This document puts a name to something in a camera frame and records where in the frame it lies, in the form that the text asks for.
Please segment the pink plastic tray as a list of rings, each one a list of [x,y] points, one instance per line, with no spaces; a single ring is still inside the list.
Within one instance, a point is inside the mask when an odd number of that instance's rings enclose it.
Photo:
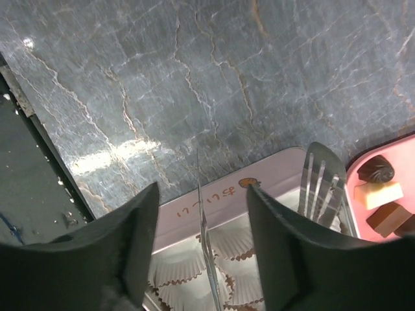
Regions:
[[[378,163],[394,169],[392,179],[373,183],[367,170]],[[393,240],[414,226],[414,135],[366,152],[347,171],[346,190],[357,236]]]

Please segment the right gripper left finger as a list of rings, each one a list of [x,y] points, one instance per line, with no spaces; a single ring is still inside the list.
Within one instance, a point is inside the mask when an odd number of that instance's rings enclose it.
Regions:
[[[1,244],[2,310],[141,310],[160,191],[48,243]]]

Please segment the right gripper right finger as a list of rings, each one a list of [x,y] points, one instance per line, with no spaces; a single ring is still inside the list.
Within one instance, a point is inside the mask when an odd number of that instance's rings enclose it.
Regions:
[[[343,235],[262,189],[246,195],[267,310],[413,310],[414,236]]]

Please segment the metal serving tongs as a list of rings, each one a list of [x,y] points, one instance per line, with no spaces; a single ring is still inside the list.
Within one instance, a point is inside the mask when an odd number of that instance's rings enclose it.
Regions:
[[[322,143],[311,143],[303,165],[298,213],[324,227],[330,227],[342,204],[345,178],[345,168],[337,155]],[[197,180],[197,193],[200,242],[207,269],[207,279],[215,309],[223,310],[224,302],[220,295],[199,179]]]

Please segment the pink chocolate tin box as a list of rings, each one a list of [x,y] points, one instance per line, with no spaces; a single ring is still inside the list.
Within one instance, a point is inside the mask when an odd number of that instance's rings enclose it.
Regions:
[[[301,148],[288,148],[162,205],[144,308],[216,308],[200,232],[205,216],[223,309],[265,310],[246,191],[258,185],[296,211],[305,155]]]

